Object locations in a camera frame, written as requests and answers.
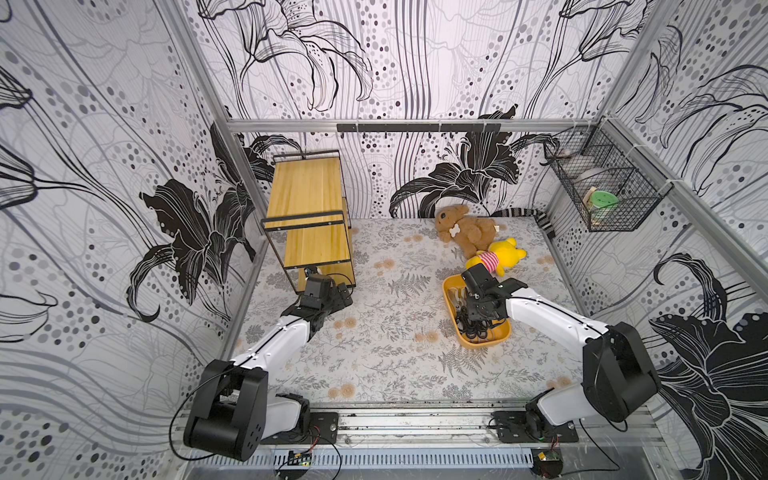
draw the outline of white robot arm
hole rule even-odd
[[[512,318],[527,323],[573,353],[582,351],[581,384],[548,390],[526,405],[527,431],[534,439],[554,436],[566,422],[602,415],[620,422],[660,388],[650,357],[626,323],[609,326],[538,295],[516,279],[499,283],[482,264],[462,274],[467,285],[468,320]],[[247,460],[259,441],[279,432],[296,437],[309,428],[309,402],[299,396],[268,393],[269,372],[277,372],[323,326],[325,317],[351,305],[344,284],[310,274],[298,306],[283,312],[277,324],[245,353],[229,362],[214,360],[200,378],[184,444]],[[237,403],[223,398],[240,391]]]
[[[528,433],[551,438],[572,419],[602,415],[621,422],[661,387],[656,369],[634,327],[589,319],[556,305],[514,278],[499,283],[482,264],[462,274],[468,320],[515,319],[573,353],[582,352],[581,384],[552,389],[526,406]]]
[[[269,372],[279,372],[323,327],[326,316],[352,305],[345,284],[312,273],[298,305],[245,353],[229,362],[214,360],[200,376],[184,428],[184,444],[237,460],[247,460],[262,438],[290,432],[300,438],[309,428],[309,402],[268,391]],[[226,401],[239,391],[236,403]]]

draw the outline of stuffed toy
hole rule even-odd
[[[464,258],[472,258],[478,250],[487,250],[496,237],[496,223],[490,218],[465,217],[466,205],[452,205],[435,215],[435,228],[440,240],[451,239],[464,251]]]
[[[517,244],[514,238],[491,243],[487,252],[478,252],[476,256],[467,261],[466,266],[469,268],[482,263],[488,272],[493,273],[495,270],[499,276],[504,276],[504,267],[512,268],[525,258],[525,250],[516,248]]]

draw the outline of yellow tray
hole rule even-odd
[[[451,313],[451,319],[453,320],[453,328],[456,330],[456,335],[458,335],[458,342],[468,348],[468,349],[481,349],[485,348],[486,346],[494,346],[498,345],[499,343],[505,341],[512,333],[512,327],[509,324],[509,320],[505,319],[502,320],[503,324],[497,326],[494,329],[490,329],[488,331],[488,338],[487,339],[480,339],[477,338],[474,341],[467,338],[465,334],[462,334],[458,331],[458,325],[456,325],[456,310],[453,308],[453,304],[451,304],[451,300],[448,298],[448,290],[451,288],[465,288],[467,286],[466,283],[464,283],[464,279],[462,279],[461,275],[454,275],[449,276],[445,279],[445,281],[442,283],[442,295],[445,297],[445,305],[448,306],[448,311]]]

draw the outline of black wire basket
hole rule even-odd
[[[591,232],[636,230],[663,195],[599,127],[573,127],[545,157]]]

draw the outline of brown teddy bear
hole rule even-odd
[[[487,250],[496,237],[496,223],[490,218],[465,217],[469,213],[466,205],[452,205],[435,215],[435,227],[440,240],[448,243],[451,239],[464,250],[466,259],[472,258],[478,250]]]

